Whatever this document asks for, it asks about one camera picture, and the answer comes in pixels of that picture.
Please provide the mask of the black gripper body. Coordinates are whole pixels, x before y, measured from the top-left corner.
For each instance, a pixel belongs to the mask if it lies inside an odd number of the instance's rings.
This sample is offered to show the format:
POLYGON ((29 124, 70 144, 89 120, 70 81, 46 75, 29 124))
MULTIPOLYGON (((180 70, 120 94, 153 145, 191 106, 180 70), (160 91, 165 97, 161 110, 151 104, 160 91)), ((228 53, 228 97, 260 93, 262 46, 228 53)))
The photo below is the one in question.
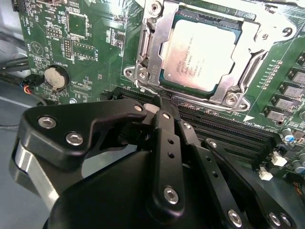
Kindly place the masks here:
MULTIPOLYGON (((65 190, 54 204, 50 229, 162 229, 147 210, 152 154, 131 153, 65 190)), ((183 168, 184 214, 172 229, 222 227, 203 182, 183 168)))

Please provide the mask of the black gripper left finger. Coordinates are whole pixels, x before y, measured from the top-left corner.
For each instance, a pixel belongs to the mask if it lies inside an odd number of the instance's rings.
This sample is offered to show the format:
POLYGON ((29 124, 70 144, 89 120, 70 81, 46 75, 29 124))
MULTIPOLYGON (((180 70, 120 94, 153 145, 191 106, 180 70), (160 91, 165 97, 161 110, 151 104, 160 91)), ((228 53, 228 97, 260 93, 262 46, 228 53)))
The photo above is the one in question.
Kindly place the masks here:
POLYGON ((15 181, 52 209, 62 193, 82 180, 91 151, 116 151, 124 144, 152 151, 155 205, 183 207, 184 187, 178 118, 172 105, 159 108, 134 99, 39 106, 23 113, 12 153, 15 181))

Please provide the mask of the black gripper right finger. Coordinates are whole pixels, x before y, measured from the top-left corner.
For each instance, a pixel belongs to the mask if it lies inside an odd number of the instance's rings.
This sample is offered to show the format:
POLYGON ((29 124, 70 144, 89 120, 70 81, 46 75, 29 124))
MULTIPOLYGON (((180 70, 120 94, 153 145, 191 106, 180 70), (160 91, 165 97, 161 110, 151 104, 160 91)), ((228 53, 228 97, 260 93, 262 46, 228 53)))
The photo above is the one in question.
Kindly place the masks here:
POLYGON ((214 138, 200 141, 193 126, 171 105, 192 166, 203 177, 219 229, 296 229, 293 217, 234 161, 214 138))

